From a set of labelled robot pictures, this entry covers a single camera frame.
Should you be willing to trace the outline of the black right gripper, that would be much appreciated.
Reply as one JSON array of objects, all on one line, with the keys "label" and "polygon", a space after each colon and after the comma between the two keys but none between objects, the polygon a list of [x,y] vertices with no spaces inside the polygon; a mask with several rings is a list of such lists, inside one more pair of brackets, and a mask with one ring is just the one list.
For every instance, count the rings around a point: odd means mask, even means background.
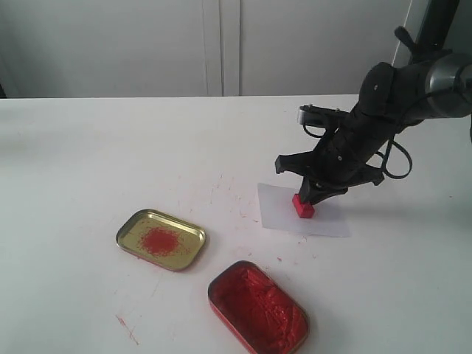
[{"label": "black right gripper", "polygon": [[369,115],[356,106],[340,126],[324,129],[324,134],[317,136],[319,141],[312,151],[278,156],[275,171],[302,176],[300,202],[312,205],[344,195],[349,187],[378,185],[385,176],[403,179],[406,175],[391,173],[387,163],[393,148],[406,152],[395,141],[396,134],[406,127],[405,113]]}]

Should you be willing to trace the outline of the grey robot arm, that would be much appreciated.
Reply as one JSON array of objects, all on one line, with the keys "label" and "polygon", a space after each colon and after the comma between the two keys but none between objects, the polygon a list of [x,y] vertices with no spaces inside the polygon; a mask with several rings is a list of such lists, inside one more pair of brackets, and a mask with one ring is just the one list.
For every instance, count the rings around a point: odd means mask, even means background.
[{"label": "grey robot arm", "polygon": [[401,68],[381,62],[364,78],[350,111],[300,106],[299,124],[324,133],[311,151],[278,156],[275,171],[301,176],[300,201],[315,205],[351,187],[395,178],[386,165],[392,148],[409,155],[395,141],[408,127],[469,115],[469,55],[444,52]]}]

